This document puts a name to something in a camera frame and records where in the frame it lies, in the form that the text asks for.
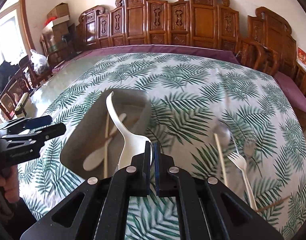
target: black clamp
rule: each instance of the black clamp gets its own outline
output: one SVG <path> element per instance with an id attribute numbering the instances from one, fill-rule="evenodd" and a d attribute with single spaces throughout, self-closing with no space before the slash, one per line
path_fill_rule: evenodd
<path id="1" fill-rule="evenodd" d="M 153 145 L 156 191 L 176 197 L 181 239 L 283 240 L 282 235 L 215 177 L 193 178 Z M 21 240 L 122 240 L 130 196 L 146 197 L 151 145 L 113 177 L 89 178 L 34 224 Z"/>

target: green palm leaf pattern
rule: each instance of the green palm leaf pattern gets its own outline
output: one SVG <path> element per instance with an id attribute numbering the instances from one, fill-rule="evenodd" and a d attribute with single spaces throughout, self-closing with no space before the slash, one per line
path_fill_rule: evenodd
<path id="1" fill-rule="evenodd" d="M 253 194 L 258 209 L 269 206 L 279 200 L 282 183 L 277 179 L 256 179 L 253 184 Z"/>
<path id="2" fill-rule="evenodd" d="M 306 174 L 300 178 L 298 191 L 291 193 L 288 217 L 289 221 L 280 230 L 286 240 L 295 235 L 306 219 Z"/>
<path id="3" fill-rule="evenodd" d="M 100 75 L 110 68 L 115 66 L 117 61 L 110 61 L 110 58 L 106 57 L 102 61 L 96 63 L 92 68 L 84 72 L 76 81 L 85 81 L 90 77 Z"/>
<path id="4" fill-rule="evenodd" d="M 110 76 L 110 74 L 111 74 L 110 72 L 107 72 L 101 76 L 96 76 L 91 80 L 90 82 L 91 86 L 102 84 Z"/>
<path id="5" fill-rule="evenodd" d="M 268 115 L 275 116 L 275 110 L 268 98 L 263 97 L 258 100 L 258 103 L 261 106 L 262 110 L 265 111 Z"/>
<path id="6" fill-rule="evenodd" d="M 131 197 L 128 206 L 125 239 L 180 239 L 175 199 Z"/>
<path id="7" fill-rule="evenodd" d="M 275 127 L 270 123 L 265 123 L 256 133 L 256 149 L 265 157 L 275 154 L 277 149 L 275 137 Z"/>
<path id="8" fill-rule="evenodd" d="M 206 128 L 208 128 L 207 119 L 210 119 L 211 112 L 207 109 L 196 109 L 188 112 L 181 112 L 175 114 L 174 119 L 170 119 L 166 133 L 175 136 L 177 140 L 183 144 L 182 138 L 193 144 L 190 139 L 203 142 L 196 135 L 206 135 Z"/>
<path id="9" fill-rule="evenodd" d="M 91 84 L 81 82 L 68 87 L 62 93 L 60 93 L 53 103 L 51 103 L 51 105 L 47 108 L 46 113 L 51 113 L 57 109 L 63 109 L 71 106 L 78 97 L 86 93 L 86 89 L 89 86 L 91 86 Z"/>
<path id="10" fill-rule="evenodd" d="M 113 88 L 149 92 L 152 114 L 146 135 L 199 178 L 221 178 L 212 129 L 217 119 L 223 119 L 248 162 L 258 208 L 292 193 L 288 201 L 260 215 L 286 239 L 299 229 L 306 218 L 306 143 L 272 77 L 205 57 L 108 55 L 64 90 L 47 113 L 53 123 L 64 122 L 69 135 L 101 93 Z M 21 192 L 38 219 L 82 181 L 59 161 L 67 135 L 45 142 L 39 159 L 18 166 Z M 235 167 L 226 155 L 234 150 L 231 142 L 223 151 L 228 172 Z M 152 189 L 154 182 L 152 169 Z M 125 239 L 179 239 L 175 199 L 158 198 L 153 192 L 147 198 L 131 197 Z"/>
<path id="11" fill-rule="evenodd" d="M 95 90 L 90 92 L 84 99 L 83 105 L 85 109 L 89 110 L 91 106 L 96 102 L 96 100 L 101 95 L 101 90 Z"/>
<path id="12" fill-rule="evenodd" d="M 248 98 L 258 97 L 256 85 L 248 79 L 247 76 L 236 73 L 218 73 L 218 78 L 224 92 L 234 100 L 245 101 L 248 103 Z"/>
<path id="13" fill-rule="evenodd" d="M 275 226 L 278 224 L 279 215 L 282 214 L 281 210 L 283 208 L 284 204 L 282 202 L 260 212 L 259 215 L 263 217 L 271 226 Z"/>
<path id="14" fill-rule="evenodd" d="M 263 72 L 248 68 L 246 70 L 243 71 L 243 73 L 249 77 L 250 79 L 256 80 L 258 78 L 264 80 L 264 81 L 270 81 L 270 80 L 274 80 L 272 76 L 265 74 Z"/>
<path id="15" fill-rule="evenodd" d="M 119 62 L 119 63 L 123 62 L 123 61 L 126 61 L 131 57 L 132 57 L 132 54 L 121 54 L 121 55 L 115 54 L 115 58 L 117 58 L 116 62 Z"/>
<path id="16" fill-rule="evenodd" d="M 266 86 L 262 85 L 261 88 L 266 94 L 269 102 L 274 105 L 280 113 L 285 114 L 289 109 L 291 109 L 291 105 L 281 88 L 271 84 L 267 84 Z"/>
<path id="17" fill-rule="evenodd" d="M 140 90 L 151 90 L 157 87 L 159 81 L 159 75 L 152 74 L 148 77 L 143 77 L 140 80 L 136 81 L 134 88 Z"/>
<path id="18" fill-rule="evenodd" d="M 275 174 L 281 180 L 282 185 L 288 184 L 292 175 L 292 166 L 289 151 L 285 146 L 281 147 L 281 154 L 275 159 L 274 167 L 276 169 Z"/>
<path id="19" fill-rule="evenodd" d="M 306 141 L 298 120 L 287 118 L 285 124 L 280 124 L 280 129 L 286 142 L 284 150 L 290 155 L 293 167 L 296 171 L 303 170 Z"/>
<path id="20" fill-rule="evenodd" d="M 175 92 L 174 94 L 170 93 L 169 96 L 165 96 L 162 101 L 168 105 L 171 110 L 175 110 L 178 113 L 181 111 L 189 111 L 195 108 L 208 107 L 202 97 L 181 92 Z"/>
<path id="21" fill-rule="evenodd" d="M 218 83 L 210 83 L 200 88 L 203 99 L 211 103 L 218 103 L 223 100 L 223 89 Z"/>
<path id="22" fill-rule="evenodd" d="M 220 68 L 223 68 L 223 69 L 227 69 L 227 70 L 233 70 L 233 72 L 236 69 L 244 69 L 243 66 L 237 65 L 237 64 L 234 64 L 234 63 L 231 63 L 231 62 L 226 62 L 226 61 L 221 61 L 221 60 L 216 60 L 216 62 L 218 63 L 216 65 L 217 67 L 220 67 Z"/>
<path id="23" fill-rule="evenodd" d="M 64 124 L 77 125 L 83 119 L 87 110 L 84 105 L 74 105 L 72 108 L 60 112 L 54 123 L 62 122 Z"/>
<path id="24" fill-rule="evenodd" d="M 161 84 L 163 87 L 166 88 L 181 88 L 183 90 L 183 86 L 186 85 L 186 82 L 182 80 L 180 77 L 171 76 L 171 75 L 160 75 L 159 80 L 161 81 Z"/>
<path id="25" fill-rule="evenodd" d="M 59 165 L 58 169 L 52 174 L 51 187 L 49 193 L 59 194 L 59 197 L 66 197 L 80 184 L 80 179 L 72 171 L 63 165 Z"/>
<path id="26" fill-rule="evenodd" d="M 148 127 L 146 136 L 152 143 L 159 142 L 162 148 L 169 148 L 172 146 L 172 137 L 166 133 L 166 126 L 157 125 L 155 127 Z"/>
<path id="27" fill-rule="evenodd" d="M 255 130 L 261 130 L 269 121 L 268 114 L 254 106 L 241 106 L 237 115 Z"/>
<path id="28" fill-rule="evenodd" d="M 46 193 L 49 192 L 51 185 L 49 180 L 50 174 L 44 168 L 43 158 L 41 158 L 41 161 L 38 162 L 36 169 L 37 173 L 35 179 L 37 186 L 35 188 L 37 189 L 38 192 L 40 192 L 41 195 L 43 195 L 43 201 L 45 202 Z"/>
<path id="29" fill-rule="evenodd" d="M 18 165 L 18 179 L 20 183 L 29 184 L 31 182 L 39 161 L 40 159 L 34 159 Z"/>
<path id="30" fill-rule="evenodd" d="M 38 220 L 40 220 L 46 213 L 50 210 L 47 206 L 45 206 L 42 202 L 34 199 L 32 202 L 27 201 L 27 198 L 24 197 L 25 203 L 33 214 L 33 216 Z"/>
<path id="31" fill-rule="evenodd" d="M 193 154 L 193 158 L 197 164 L 192 163 L 193 167 L 197 169 L 193 174 L 197 177 L 205 179 L 209 176 L 216 176 L 217 163 L 219 159 L 219 153 L 215 147 L 212 145 L 201 147 L 201 149 L 196 148 L 198 154 Z"/>
<path id="32" fill-rule="evenodd" d="M 54 173 L 59 166 L 59 154 L 63 149 L 63 142 L 58 138 L 54 138 L 50 141 L 45 153 L 43 155 L 43 169 L 45 173 Z"/>
<path id="33" fill-rule="evenodd" d="M 151 100 L 152 114 L 149 127 L 156 125 L 168 125 L 171 119 L 171 112 L 168 106 L 159 98 Z"/>

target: white plastic fork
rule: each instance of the white plastic fork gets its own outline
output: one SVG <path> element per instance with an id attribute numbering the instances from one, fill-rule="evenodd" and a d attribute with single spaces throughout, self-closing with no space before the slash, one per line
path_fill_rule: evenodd
<path id="1" fill-rule="evenodd" d="M 246 187 L 247 197 L 249 198 L 250 207 L 253 210 L 257 210 L 257 204 L 255 202 L 252 188 L 251 188 L 249 179 L 247 178 L 247 175 L 246 175 L 246 165 L 247 164 L 246 164 L 245 158 L 243 158 L 243 156 L 238 153 L 231 153 L 228 155 L 228 158 L 235 164 L 235 166 L 237 166 L 242 171 L 242 176 L 243 176 L 244 184 Z"/>

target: wooden furniture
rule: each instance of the wooden furniture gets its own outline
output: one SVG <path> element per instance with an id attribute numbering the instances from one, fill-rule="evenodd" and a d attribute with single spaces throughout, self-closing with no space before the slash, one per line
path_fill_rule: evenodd
<path id="1" fill-rule="evenodd" d="M 49 76 L 52 76 L 51 68 L 43 72 L 41 76 L 37 75 L 36 72 L 34 71 L 33 63 L 30 61 L 28 55 L 22 58 L 19 61 L 18 65 L 22 70 L 25 70 L 26 68 L 28 68 L 29 75 L 30 75 L 31 82 L 32 82 L 32 87 L 34 88 L 39 87 L 42 81 L 47 81 L 49 79 Z"/>
<path id="2" fill-rule="evenodd" d="M 297 61 L 295 64 L 295 73 L 294 82 L 306 97 L 306 70 Z"/>
<path id="3" fill-rule="evenodd" d="M 239 14 L 229 0 L 116 0 L 108 11 L 95 6 L 84 11 L 76 27 L 77 47 L 81 50 L 134 45 L 168 44 L 230 50 L 241 44 L 258 43 L 239 34 Z M 258 67 L 264 56 L 253 60 Z"/>
<path id="4" fill-rule="evenodd" d="M 14 117 L 15 108 L 22 95 L 31 89 L 23 70 L 19 69 L 0 95 L 0 109 L 9 120 Z"/>
<path id="5" fill-rule="evenodd" d="M 266 48 L 276 51 L 279 71 L 291 78 L 295 75 L 296 41 L 292 38 L 289 23 L 266 7 L 255 10 L 256 16 L 248 16 L 248 36 Z"/>

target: red object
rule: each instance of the red object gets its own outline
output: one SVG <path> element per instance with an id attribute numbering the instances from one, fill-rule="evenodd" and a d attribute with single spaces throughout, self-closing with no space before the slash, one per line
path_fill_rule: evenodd
<path id="1" fill-rule="evenodd" d="M 298 47 L 298 59 L 306 65 L 306 53 Z"/>
<path id="2" fill-rule="evenodd" d="M 49 19 L 47 19 L 47 21 L 44 23 L 44 26 L 46 26 L 47 24 L 49 24 L 51 21 L 57 19 L 57 17 L 50 17 Z"/>

